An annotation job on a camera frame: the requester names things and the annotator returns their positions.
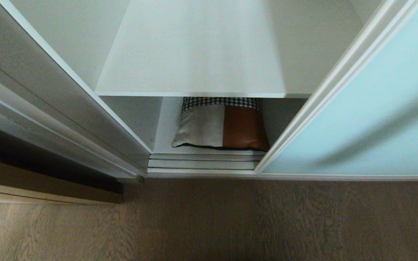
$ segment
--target white wall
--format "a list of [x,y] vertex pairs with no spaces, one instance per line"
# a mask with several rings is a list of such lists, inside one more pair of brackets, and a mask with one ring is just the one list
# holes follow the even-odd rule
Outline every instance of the white wall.
[[363,25],[380,5],[381,0],[349,0]]
[[10,0],[91,88],[129,0]]

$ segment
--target wooden floor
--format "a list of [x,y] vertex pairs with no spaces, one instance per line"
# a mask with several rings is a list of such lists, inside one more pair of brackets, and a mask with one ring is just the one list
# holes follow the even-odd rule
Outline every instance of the wooden floor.
[[4,260],[418,261],[418,182],[149,179],[121,205],[0,204]]

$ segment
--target closet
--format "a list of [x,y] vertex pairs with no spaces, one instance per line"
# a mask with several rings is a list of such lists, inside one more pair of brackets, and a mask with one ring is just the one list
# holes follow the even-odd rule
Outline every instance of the closet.
[[183,97],[262,98],[275,144],[380,2],[0,3],[150,152],[148,172],[158,175],[170,169],[252,172],[265,152],[171,147]]

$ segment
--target houndstooth pattern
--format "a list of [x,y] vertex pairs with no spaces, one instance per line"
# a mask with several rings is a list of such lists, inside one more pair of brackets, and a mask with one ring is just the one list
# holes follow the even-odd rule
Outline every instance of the houndstooth pattern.
[[259,98],[233,98],[233,97],[184,97],[182,113],[187,110],[207,105],[231,105],[248,107],[262,112],[262,101]]

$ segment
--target brown leather panel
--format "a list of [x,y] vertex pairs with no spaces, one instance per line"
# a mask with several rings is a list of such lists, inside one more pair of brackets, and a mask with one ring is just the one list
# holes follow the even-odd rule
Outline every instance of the brown leather panel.
[[226,105],[223,146],[269,150],[262,114],[252,108]]

